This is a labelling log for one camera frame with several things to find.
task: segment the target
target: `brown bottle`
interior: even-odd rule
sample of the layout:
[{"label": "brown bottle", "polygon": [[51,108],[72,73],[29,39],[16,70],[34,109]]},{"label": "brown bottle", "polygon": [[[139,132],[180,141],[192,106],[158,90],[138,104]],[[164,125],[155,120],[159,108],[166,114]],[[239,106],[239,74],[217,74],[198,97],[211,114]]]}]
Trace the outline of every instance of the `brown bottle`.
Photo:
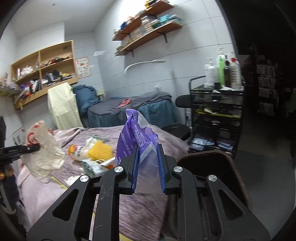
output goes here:
[{"label": "brown bottle", "polygon": [[225,86],[231,88],[231,78],[230,78],[230,63],[228,60],[225,60],[225,67],[224,67],[224,80]]}]

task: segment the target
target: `green bottle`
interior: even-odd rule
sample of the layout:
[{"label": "green bottle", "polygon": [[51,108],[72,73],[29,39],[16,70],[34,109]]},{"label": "green bottle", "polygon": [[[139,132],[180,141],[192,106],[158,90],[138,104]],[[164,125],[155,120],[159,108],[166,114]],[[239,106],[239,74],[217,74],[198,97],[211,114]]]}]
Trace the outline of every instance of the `green bottle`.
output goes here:
[{"label": "green bottle", "polygon": [[224,79],[224,60],[221,56],[219,56],[219,79],[220,84],[225,86],[225,79]]}]

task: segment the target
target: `bed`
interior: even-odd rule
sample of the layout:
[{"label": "bed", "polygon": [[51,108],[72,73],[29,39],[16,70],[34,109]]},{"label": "bed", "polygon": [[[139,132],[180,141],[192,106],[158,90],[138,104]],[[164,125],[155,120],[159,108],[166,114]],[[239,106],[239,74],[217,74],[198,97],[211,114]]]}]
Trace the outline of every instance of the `bed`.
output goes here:
[{"label": "bed", "polygon": [[[68,151],[70,145],[85,145],[86,140],[92,135],[108,139],[108,145],[112,146],[113,154],[117,146],[118,137],[123,126],[91,128],[81,131],[63,150]],[[188,153],[189,147],[181,139],[163,131],[157,126],[152,126],[158,134],[159,143],[162,144],[164,153],[181,159]],[[60,170],[52,172],[53,177],[38,181],[23,167],[18,177],[20,198],[24,203],[26,212],[33,225],[42,214],[58,199],[69,186],[69,178],[84,174],[80,162],[73,161],[66,155],[65,162]],[[165,207],[167,203],[165,195],[134,194],[132,196],[120,196],[120,237],[138,240],[157,241],[162,228]]]},{"label": "bed", "polygon": [[125,100],[126,98],[114,98],[89,107],[87,116],[90,127],[124,125],[127,120],[126,109],[135,109],[141,112],[150,124],[159,128],[172,125],[178,120],[169,93],[148,92],[130,98],[129,104],[118,108]]}]

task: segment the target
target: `black stool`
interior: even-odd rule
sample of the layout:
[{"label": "black stool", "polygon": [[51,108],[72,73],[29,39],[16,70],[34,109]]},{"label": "black stool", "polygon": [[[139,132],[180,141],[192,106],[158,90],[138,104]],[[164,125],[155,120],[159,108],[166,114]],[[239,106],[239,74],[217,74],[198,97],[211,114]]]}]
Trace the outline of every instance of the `black stool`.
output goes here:
[{"label": "black stool", "polygon": [[181,95],[179,96],[176,101],[176,106],[179,108],[185,108],[185,125],[174,124],[170,126],[165,126],[162,129],[181,140],[187,140],[191,135],[190,128],[186,125],[188,121],[188,116],[186,115],[186,108],[191,108],[191,100],[190,95]]}]

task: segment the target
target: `clear plastic bag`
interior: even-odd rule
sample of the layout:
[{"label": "clear plastic bag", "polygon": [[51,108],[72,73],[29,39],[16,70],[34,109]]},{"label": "clear plastic bag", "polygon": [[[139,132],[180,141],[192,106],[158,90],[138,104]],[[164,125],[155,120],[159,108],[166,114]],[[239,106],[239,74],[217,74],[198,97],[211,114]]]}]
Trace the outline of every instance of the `clear plastic bag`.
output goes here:
[{"label": "clear plastic bag", "polygon": [[50,175],[51,171],[61,168],[65,161],[65,153],[54,136],[50,134],[40,121],[27,131],[27,145],[40,144],[40,150],[21,156],[30,173],[37,179]]},{"label": "clear plastic bag", "polygon": [[159,163],[157,155],[158,136],[151,129],[144,116],[132,109],[126,110],[128,117],[118,139],[116,162],[133,154],[133,147],[138,144],[139,169],[136,181],[137,193],[161,194]]}]

